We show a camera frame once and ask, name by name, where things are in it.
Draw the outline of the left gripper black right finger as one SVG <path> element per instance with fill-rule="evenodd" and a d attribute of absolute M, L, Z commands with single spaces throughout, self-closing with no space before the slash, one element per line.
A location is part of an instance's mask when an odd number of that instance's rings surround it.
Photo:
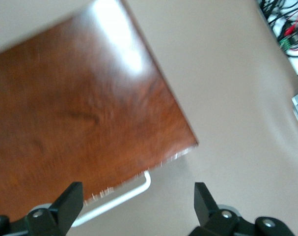
<path fill-rule="evenodd" d="M 293 232 L 282 221 L 261 216 L 255 223 L 246 221 L 232 207 L 218 206 L 206 184 L 194 185 L 194 210 L 199 226 L 191 236 L 291 236 Z"/>

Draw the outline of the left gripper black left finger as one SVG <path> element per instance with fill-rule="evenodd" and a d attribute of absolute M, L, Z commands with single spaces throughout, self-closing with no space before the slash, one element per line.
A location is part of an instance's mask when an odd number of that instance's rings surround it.
<path fill-rule="evenodd" d="M 50 206 L 36 206 L 14 222 L 0 215 L 0 236 L 65 236 L 82 208 L 83 184 L 72 182 Z"/>

